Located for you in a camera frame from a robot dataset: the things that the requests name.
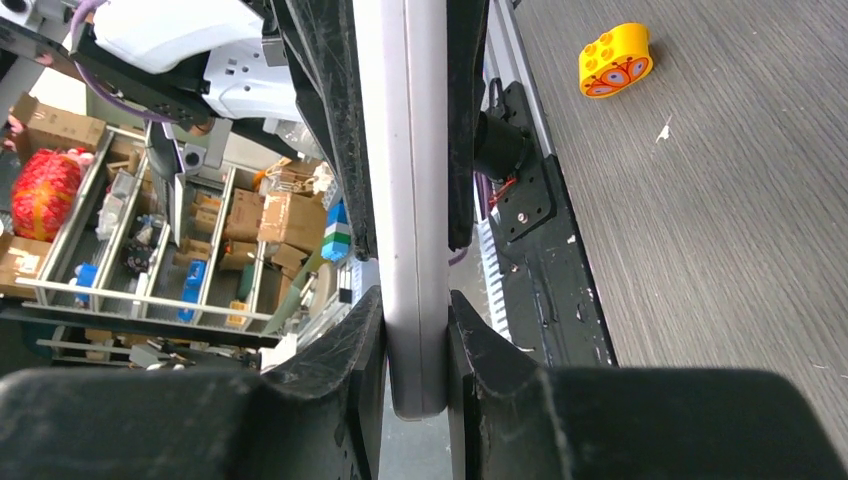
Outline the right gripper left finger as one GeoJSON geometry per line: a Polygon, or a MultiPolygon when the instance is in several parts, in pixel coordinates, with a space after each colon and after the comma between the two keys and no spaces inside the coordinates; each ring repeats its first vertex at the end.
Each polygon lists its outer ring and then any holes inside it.
{"type": "Polygon", "coordinates": [[[385,334],[378,287],[266,372],[38,369],[1,383],[5,479],[374,479],[385,334]]]}

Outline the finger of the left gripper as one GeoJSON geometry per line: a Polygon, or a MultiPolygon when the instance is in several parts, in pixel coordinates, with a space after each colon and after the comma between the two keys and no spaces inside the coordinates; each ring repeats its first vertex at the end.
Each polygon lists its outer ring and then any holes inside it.
{"type": "Polygon", "coordinates": [[[342,190],[354,255],[378,256],[350,1],[278,0],[273,10],[285,45],[296,105],[342,190]]]}
{"type": "Polygon", "coordinates": [[[489,2],[447,2],[448,245],[470,245],[474,215],[474,135],[485,90],[483,59],[489,2]]]}

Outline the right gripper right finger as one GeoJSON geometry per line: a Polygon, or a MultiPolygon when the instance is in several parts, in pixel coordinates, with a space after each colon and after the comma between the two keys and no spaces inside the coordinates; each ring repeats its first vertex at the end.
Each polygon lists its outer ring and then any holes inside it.
{"type": "Polygon", "coordinates": [[[843,479],[796,387],[767,371],[549,368],[459,291],[449,320],[457,479],[843,479]]]}

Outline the white remote control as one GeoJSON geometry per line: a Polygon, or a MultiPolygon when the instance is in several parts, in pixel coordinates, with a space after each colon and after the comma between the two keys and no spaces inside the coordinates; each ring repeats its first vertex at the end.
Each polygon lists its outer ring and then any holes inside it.
{"type": "Polygon", "coordinates": [[[396,415],[447,404],[447,9],[353,5],[391,390],[396,415]]]}

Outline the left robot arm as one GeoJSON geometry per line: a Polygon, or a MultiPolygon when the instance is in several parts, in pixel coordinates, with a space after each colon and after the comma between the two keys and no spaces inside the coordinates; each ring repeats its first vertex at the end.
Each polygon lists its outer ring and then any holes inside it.
{"type": "Polygon", "coordinates": [[[83,1],[71,57],[132,113],[183,128],[303,123],[355,254],[470,244],[483,1],[83,1]]]}

